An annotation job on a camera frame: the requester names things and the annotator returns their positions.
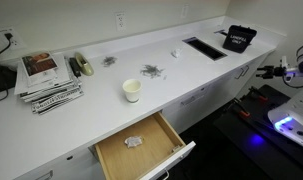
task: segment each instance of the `magazine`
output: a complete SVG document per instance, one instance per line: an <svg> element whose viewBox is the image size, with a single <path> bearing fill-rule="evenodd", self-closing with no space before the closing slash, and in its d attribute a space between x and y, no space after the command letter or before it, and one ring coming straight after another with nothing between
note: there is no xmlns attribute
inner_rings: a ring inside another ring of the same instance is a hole
<svg viewBox="0 0 303 180"><path fill-rule="evenodd" d="M57 63L49 52L38 52L22 57L22 64L27 75L28 86L57 78Z"/></svg>
<svg viewBox="0 0 303 180"><path fill-rule="evenodd" d="M69 68L69 64L67 60L64 59L62 54L54 54L52 55L55 59L55 62L58 65L58 69L55 70L57 74L57 78L53 80L49 80L40 84L36 84L33 86L28 86L28 77L24 70L23 63L18 64L17 69L17 82L14 88L14 94L32 94L38 91L44 91L47 89L55 88L56 86L61 86L64 84L72 83L72 70Z"/></svg>

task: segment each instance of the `stack of magazines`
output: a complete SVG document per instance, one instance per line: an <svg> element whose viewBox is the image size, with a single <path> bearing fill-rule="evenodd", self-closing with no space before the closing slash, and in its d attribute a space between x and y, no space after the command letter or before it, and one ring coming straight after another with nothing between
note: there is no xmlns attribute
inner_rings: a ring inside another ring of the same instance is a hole
<svg viewBox="0 0 303 180"><path fill-rule="evenodd" d="M22 57L17 72L14 94L31 102L33 113L44 114L83 95L82 82L62 54L41 52Z"/></svg>

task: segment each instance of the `black floor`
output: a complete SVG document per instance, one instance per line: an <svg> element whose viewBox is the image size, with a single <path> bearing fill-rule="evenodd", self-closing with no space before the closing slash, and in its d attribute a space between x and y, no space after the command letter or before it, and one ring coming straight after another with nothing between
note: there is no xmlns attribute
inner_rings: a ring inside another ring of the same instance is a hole
<svg viewBox="0 0 303 180"><path fill-rule="evenodd" d="M196 146L169 171L168 179L270 179L214 127L213 122L221 116L222 110L220 108L180 134L186 144L194 141Z"/></svg>

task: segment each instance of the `black box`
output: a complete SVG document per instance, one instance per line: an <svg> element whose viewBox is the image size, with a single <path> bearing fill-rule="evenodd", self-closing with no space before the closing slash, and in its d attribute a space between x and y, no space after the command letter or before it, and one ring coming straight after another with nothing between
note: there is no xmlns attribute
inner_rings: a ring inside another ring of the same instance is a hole
<svg viewBox="0 0 303 180"><path fill-rule="evenodd" d="M257 31L254 29L232 25L223 43L223 48L243 53L256 35Z"/></svg>

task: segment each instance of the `wall outlet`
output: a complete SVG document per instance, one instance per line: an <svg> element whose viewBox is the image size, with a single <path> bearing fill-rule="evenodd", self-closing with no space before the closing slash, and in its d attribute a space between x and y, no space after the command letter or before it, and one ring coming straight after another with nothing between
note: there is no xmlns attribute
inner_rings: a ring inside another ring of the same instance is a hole
<svg viewBox="0 0 303 180"><path fill-rule="evenodd" d="M126 20L124 12L115 13L115 22L118 31L126 30Z"/></svg>
<svg viewBox="0 0 303 180"><path fill-rule="evenodd" d="M14 30L13 27L0 28L0 38L5 44L8 44L8 39L5 37L5 34L7 34L7 33L12 34L12 38L10 40L11 41L11 46L10 46L11 50L22 49L22 48L26 47L22 38Z"/></svg>
<svg viewBox="0 0 303 180"><path fill-rule="evenodd" d="M180 16L180 17L181 17L182 19L186 18L187 15L188 15L188 11L189 11L189 4L184 4L184 5L182 6L181 16Z"/></svg>

